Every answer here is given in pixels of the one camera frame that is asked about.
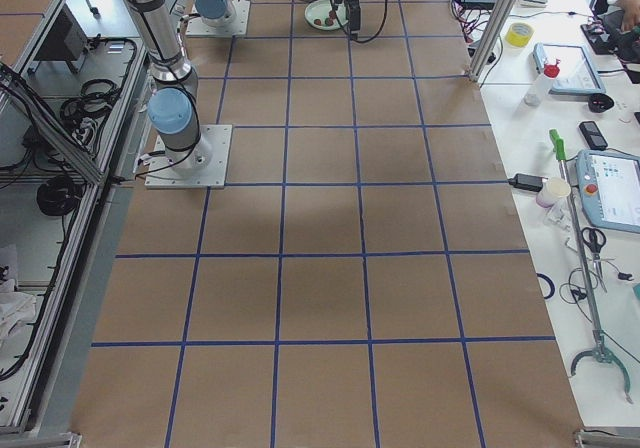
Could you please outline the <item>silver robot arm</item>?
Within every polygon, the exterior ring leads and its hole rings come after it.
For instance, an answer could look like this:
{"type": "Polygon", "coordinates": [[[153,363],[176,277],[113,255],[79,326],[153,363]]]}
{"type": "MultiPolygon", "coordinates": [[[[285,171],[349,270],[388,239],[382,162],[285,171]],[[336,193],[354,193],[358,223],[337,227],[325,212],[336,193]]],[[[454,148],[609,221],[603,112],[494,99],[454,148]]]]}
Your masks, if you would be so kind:
{"type": "Polygon", "coordinates": [[[187,168],[208,150],[196,109],[198,75],[175,33],[166,0],[124,0],[148,50],[158,91],[148,115],[165,146],[168,166],[187,168]]]}

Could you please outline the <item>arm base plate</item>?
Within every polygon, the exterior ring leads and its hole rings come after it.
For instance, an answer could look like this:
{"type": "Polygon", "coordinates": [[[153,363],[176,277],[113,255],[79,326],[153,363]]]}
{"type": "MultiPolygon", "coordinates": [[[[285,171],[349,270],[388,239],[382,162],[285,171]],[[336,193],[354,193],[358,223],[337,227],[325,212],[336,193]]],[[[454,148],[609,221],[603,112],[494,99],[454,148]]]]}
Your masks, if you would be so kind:
{"type": "Polygon", "coordinates": [[[185,29],[187,37],[232,38],[244,37],[248,31],[250,0],[229,0],[231,17],[210,20],[202,17],[191,18],[185,29]]]}
{"type": "Polygon", "coordinates": [[[201,125],[201,138],[189,157],[167,153],[154,157],[145,176],[147,189],[222,189],[226,184],[232,125],[201,125]]]}

